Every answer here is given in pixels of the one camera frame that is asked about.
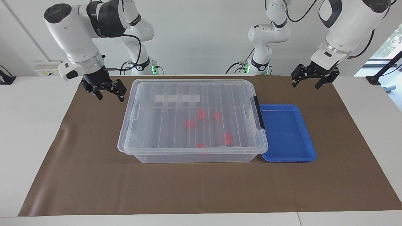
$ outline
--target white label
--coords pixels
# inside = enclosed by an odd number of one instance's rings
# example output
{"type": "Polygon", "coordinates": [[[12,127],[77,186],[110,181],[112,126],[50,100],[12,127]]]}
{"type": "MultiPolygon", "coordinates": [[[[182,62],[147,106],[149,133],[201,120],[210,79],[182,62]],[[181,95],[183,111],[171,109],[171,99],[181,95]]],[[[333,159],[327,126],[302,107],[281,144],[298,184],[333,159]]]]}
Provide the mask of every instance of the white label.
{"type": "MultiPolygon", "coordinates": [[[[165,95],[157,95],[155,98],[156,103],[163,103],[165,100],[165,95]]],[[[176,103],[177,102],[177,95],[169,95],[168,98],[169,103],[176,103]]],[[[194,95],[194,101],[196,103],[201,102],[201,95],[194,95]]],[[[181,95],[181,102],[182,103],[189,103],[190,102],[190,95],[181,95]]]]}

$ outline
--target white wall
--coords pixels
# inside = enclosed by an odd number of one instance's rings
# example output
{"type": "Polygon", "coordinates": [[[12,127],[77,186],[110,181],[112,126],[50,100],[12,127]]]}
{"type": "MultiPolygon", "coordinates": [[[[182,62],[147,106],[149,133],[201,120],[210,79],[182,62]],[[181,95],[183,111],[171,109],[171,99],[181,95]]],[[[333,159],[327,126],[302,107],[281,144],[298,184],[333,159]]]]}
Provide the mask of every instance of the white wall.
{"type": "MultiPolygon", "coordinates": [[[[46,29],[43,21],[44,11],[56,3],[89,2],[89,0],[1,1],[10,6],[51,60],[64,60],[65,54],[46,29]]],[[[155,28],[155,38],[144,44],[149,55],[164,67],[167,74],[224,73],[232,63],[244,60],[253,48],[247,38],[249,28],[259,23],[269,23],[265,16],[263,0],[136,0],[135,2],[143,18],[155,28]]],[[[312,2],[313,0],[293,1],[289,10],[291,17],[299,18],[312,2]]],[[[298,64],[309,64],[310,56],[328,32],[317,16],[320,2],[317,2],[301,22],[289,22],[292,37],[288,42],[272,45],[273,74],[290,74],[298,64]]],[[[401,6],[401,0],[393,5],[388,16],[376,29],[373,43],[364,55],[340,66],[343,75],[354,75],[402,23],[402,14],[397,10],[401,6]]],[[[6,32],[0,38],[1,63],[10,70],[18,72],[18,75],[32,75],[32,61],[44,60],[44,56],[35,50],[34,43],[27,40],[28,36],[16,26],[16,21],[7,13],[4,14],[3,5],[0,5],[0,8],[2,33],[3,27],[6,27],[6,32]],[[8,52],[3,51],[4,45],[10,48],[8,52]],[[23,62],[16,63],[10,60],[11,58],[20,58],[23,62]]],[[[364,48],[367,39],[362,42],[357,52],[364,48]]],[[[111,40],[96,39],[94,42],[101,53],[107,56],[108,67],[119,67],[122,62],[129,59],[123,47],[111,40]]]]}

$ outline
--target blue tray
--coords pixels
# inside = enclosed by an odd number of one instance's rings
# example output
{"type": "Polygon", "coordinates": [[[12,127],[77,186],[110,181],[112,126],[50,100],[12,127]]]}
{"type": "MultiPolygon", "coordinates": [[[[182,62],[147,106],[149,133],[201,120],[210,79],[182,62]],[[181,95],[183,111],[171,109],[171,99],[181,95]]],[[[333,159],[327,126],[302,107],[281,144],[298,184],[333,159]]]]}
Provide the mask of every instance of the blue tray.
{"type": "Polygon", "coordinates": [[[317,154],[296,105],[261,104],[268,151],[263,158],[269,162],[312,162],[317,154]]]}

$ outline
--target transparent plastic container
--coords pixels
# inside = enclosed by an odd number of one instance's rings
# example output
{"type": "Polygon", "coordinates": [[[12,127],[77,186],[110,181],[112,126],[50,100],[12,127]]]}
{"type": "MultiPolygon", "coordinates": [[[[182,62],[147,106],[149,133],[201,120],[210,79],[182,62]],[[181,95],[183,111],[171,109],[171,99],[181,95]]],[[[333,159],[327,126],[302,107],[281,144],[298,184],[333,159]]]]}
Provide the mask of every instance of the transparent plastic container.
{"type": "Polygon", "coordinates": [[[138,79],[118,149],[142,163],[249,162],[267,152],[247,80],[138,79]]]}

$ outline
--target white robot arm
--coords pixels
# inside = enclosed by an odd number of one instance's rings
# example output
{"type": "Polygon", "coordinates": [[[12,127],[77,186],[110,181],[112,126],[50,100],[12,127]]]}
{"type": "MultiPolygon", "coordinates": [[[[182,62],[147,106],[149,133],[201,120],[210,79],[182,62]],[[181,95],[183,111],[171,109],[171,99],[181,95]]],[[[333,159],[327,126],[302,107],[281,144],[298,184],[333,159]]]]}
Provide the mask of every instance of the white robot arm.
{"type": "Polygon", "coordinates": [[[378,26],[390,6],[390,0],[324,0],[319,16],[329,33],[310,65],[299,64],[292,72],[293,87],[308,78],[320,79],[316,89],[332,83],[339,75],[337,66],[378,26]]]}
{"type": "Polygon", "coordinates": [[[271,24],[255,25],[248,31],[248,38],[254,44],[254,55],[248,61],[250,74],[266,74],[269,67],[269,56],[272,49],[270,43],[285,42],[290,38],[291,30],[287,24],[287,17],[283,0],[269,0],[267,2],[267,17],[271,24]]]}
{"type": "Polygon", "coordinates": [[[124,36],[134,34],[144,41],[154,36],[152,26],[141,18],[134,1],[96,1],[80,6],[56,4],[46,10],[44,17],[46,26],[68,57],[59,66],[61,76],[65,80],[83,76],[82,85],[99,100],[103,97],[100,90],[106,90],[123,102],[126,88],[120,80],[112,81],[108,73],[108,70],[118,69],[105,67],[105,56],[99,53],[92,39],[120,38],[137,63],[134,66],[142,65],[144,69],[140,71],[145,71],[149,65],[146,62],[150,61],[146,49],[141,50],[138,57],[138,40],[124,36]]]}

